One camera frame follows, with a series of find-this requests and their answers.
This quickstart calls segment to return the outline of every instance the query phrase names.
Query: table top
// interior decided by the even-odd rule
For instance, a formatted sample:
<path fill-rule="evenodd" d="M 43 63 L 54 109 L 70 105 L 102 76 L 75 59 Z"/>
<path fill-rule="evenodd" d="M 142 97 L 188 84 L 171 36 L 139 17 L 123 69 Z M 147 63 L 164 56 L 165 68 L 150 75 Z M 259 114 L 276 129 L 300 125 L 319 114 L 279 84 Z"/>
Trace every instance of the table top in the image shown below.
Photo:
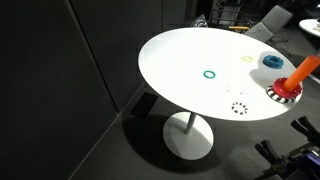
<path fill-rule="evenodd" d="M 320 23 L 317 22 L 317 19 L 305 19 L 299 22 L 299 26 L 304 31 L 320 37 Z"/>
<path fill-rule="evenodd" d="M 267 55 L 284 61 L 281 69 L 262 62 Z M 139 54 L 147 83 L 172 103 L 200 115 L 253 121 L 278 116 L 294 103 L 281 104 L 266 93 L 277 78 L 289 77 L 292 63 L 251 37 L 214 28 L 182 28 L 150 39 Z M 215 73 L 206 78 L 205 71 Z"/>

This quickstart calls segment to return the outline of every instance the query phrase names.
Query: green ring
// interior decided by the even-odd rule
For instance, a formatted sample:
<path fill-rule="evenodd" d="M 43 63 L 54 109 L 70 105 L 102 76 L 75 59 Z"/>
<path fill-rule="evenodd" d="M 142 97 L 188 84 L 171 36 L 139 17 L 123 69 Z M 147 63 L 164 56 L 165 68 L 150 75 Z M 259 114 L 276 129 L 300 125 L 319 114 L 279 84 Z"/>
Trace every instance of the green ring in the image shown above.
<path fill-rule="evenodd" d="M 213 79 L 213 78 L 216 77 L 216 73 L 214 73 L 213 71 L 207 70 L 207 71 L 205 71 L 205 72 L 203 73 L 203 76 L 206 77 L 206 78 L 208 78 L 208 79 Z"/>
<path fill-rule="evenodd" d="M 251 56 L 242 56 L 242 60 L 245 62 L 252 62 L 253 61 L 253 57 Z"/>

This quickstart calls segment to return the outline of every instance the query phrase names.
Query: dark floor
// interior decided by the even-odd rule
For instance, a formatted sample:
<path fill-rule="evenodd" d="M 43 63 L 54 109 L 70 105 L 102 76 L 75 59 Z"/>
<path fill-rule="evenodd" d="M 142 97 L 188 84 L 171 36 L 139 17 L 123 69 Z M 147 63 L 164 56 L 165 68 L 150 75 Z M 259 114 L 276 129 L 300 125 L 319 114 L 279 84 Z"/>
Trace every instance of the dark floor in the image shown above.
<path fill-rule="evenodd" d="M 273 46 L 298 66 L 315 52 L 298 28 L 281 31 Z M 320 130 L 320 85 L 307 77 L 300 102 L 289 112 L 263 121 L 236 122 L 204 117 L 214 132 L 207 156 L 187 161 L 173 155 L 162 139 L 166 119 L 182 108 L 159 96 L 147 118 L 130 114 L 144 92 L 157 95 L 146 83 L 88 155 L 72 180 L 249 180 L 269 168 L 254 145 L 269 139 L 278 154 L 307 143 L 290 123 L 301 116 Z"/>

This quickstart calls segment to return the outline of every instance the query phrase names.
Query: table base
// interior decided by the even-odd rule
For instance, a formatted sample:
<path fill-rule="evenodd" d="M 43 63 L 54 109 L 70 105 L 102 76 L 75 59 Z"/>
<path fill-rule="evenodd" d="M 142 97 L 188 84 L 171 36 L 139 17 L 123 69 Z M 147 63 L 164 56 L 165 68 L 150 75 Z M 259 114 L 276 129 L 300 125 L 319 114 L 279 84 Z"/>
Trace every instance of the table base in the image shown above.
<path fill-rule="evenodd" d="M 209 124 L 199 115 L 196 115 L 193 126 L 189 133 L 186 133 L 190 114 L 179 112 L 172 115 L 164 124 L 163 139 L 176 156 L 196 160 L 209 153 L 214 137 Z"/>

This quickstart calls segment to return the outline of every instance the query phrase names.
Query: white round table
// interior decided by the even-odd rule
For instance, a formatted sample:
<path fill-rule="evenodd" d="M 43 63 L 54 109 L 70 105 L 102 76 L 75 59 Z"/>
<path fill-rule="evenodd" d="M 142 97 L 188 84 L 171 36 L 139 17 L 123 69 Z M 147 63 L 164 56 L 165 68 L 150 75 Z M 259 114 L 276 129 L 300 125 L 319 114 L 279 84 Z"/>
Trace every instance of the white round table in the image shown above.
<path fill-rule="evenodd" d="M 317 22 L 317 19 L 305 19 L 299 22 L 299 26 L 302 30 L 320 37 L 320 27 L 317 27 L 318 24 L 320 23 Z"/>
<path fill-rule="evenodd" d="M 265 66 L 262 60 L 267 55 L 283 59 L 282 69 Z M 155 91 L 190 111 L 172 115 L 163 128 L 166 145 L 183 159 L 200 159 L 212 148 L 212 130 L 199 115 L 234 121 L 268 119 L 291 109 L 301 96 L 292 104 L 272 100 L 268 86 L 289 77 L 295 67 L 272 47 L 231 31 L 164 32 L 143 46 L 138 63 Z"/>

